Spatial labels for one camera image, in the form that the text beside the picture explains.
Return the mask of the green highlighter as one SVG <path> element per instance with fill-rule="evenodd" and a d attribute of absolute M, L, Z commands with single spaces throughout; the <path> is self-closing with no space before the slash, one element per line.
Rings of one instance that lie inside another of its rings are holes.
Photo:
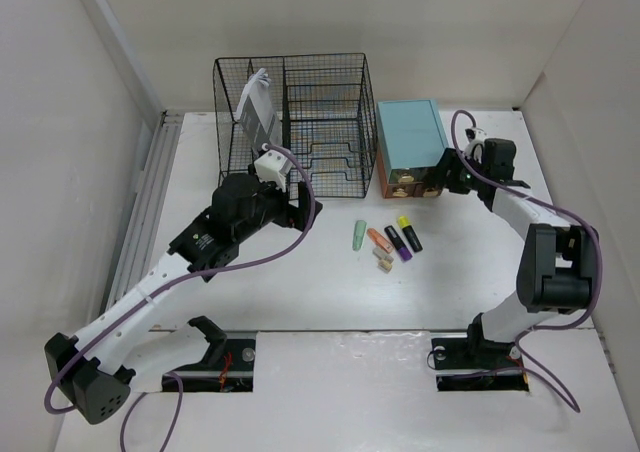
<path fill-rule="evenodd" d="M 362 248 L 364 236 L 367 230 L 367 223 L 364 220 L 357 220 L 354 225 L 352 250 L 360 251 Z"/>

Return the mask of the yellow black highlighter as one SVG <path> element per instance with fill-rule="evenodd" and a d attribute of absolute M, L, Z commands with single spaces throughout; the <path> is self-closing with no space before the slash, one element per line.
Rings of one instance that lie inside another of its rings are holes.
<path fill-rule="evenodd" d="M 406 216 L 400 216 L 397 219 L 397 223 L 402 230 L 405 238 L 408 241 L 409 246 L 411 247 L 414 253 L 421 252 L 423 250 L 423 246 L 411 224 L 410 220 Z"/>

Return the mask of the purple black highlighter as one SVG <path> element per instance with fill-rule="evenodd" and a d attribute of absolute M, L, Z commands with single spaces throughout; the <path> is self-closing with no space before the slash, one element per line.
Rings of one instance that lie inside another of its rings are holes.
<path fill-rule="evenodd" d="M 396 250 L 397 254 L 401 258 L 401 260 L 403 262 L 407 262 L 411 260 L 413 255 L 409 251 L 408 246 L 406 245 L 404 240 L 400 237 L 396 229 L 393 226 L 389 225 L 384 228 L 384 232 L 387 235 L 391 244 L 393 245 L 394 249 Z"/>

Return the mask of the grey packaged notebook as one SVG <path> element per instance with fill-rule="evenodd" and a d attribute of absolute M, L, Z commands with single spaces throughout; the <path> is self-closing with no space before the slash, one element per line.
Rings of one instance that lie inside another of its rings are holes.
<path fill-rule="evenodd" d="M 235 119 L 241 125 L 251 148 L 259 153 L 265 143 L 282 146 L 282 121 L 271 98 L 271 78 L 260 68 L 245 84 Z"/>

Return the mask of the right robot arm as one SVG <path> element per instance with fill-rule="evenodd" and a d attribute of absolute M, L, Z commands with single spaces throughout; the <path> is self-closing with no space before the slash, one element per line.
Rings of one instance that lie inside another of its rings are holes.
<path fill-rule="evenodd" d="M 436 165 L 437 188 L 476 193 L 486 208 L 522 239 L 515 290 L 495 308 L 478 314 L 462 337 L 432 341 L 439 370 L 499 369 L 513 364 L 516 342 L 559 315 L 587 310 L 596 297 L 596 234 L 535 198 L 513 177 L 515 144 L 475 139 L 462 152 L 448 148 Z"/>

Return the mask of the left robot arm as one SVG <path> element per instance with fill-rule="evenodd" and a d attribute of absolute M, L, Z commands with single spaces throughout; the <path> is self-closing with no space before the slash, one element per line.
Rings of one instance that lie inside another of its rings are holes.
<path fill-rule="evenodd" d="M 47 341 L 51 382 L 43 399 L 45 410 L 51 415 L 77 411 L 88 423 L 100 424 L 130 394 L 161 390 L 163 380 L 183 366 L 217 366 L 227 336 L 204 315 L 188 319 L 166 336 L 146 335 L 215 276 L 266 265 L 292 252 L 321 209 L 307 176 L 298 184 L 296 205 L 273 181 L 249 173 L 228 176 L 214 191 L 211 205 L 118 302 L 72 335 L 57 333 Z M 279 252 L 238 262 L 241 244 L 269 224 L 300 234 Z"/>

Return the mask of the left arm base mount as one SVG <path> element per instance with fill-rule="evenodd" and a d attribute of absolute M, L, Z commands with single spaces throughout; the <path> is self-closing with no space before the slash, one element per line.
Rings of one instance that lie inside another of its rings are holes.
<path fill-rule="evenodd" d="M 254 387 L 257 333 L 225 332 L 205 316 L 191 319 L 207 343 L 202 356 L 175 370 L 185 393 L 250 393 Z"/>

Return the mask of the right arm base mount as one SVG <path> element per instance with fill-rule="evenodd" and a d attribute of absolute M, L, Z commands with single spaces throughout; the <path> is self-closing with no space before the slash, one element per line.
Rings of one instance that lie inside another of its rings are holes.
<path fill-rule="evenodd" d="M 512 342 L 486 341 L 478 332 L 431 336 L 430 366 L 438 392 L 528 392 L 519 352 Z"/>

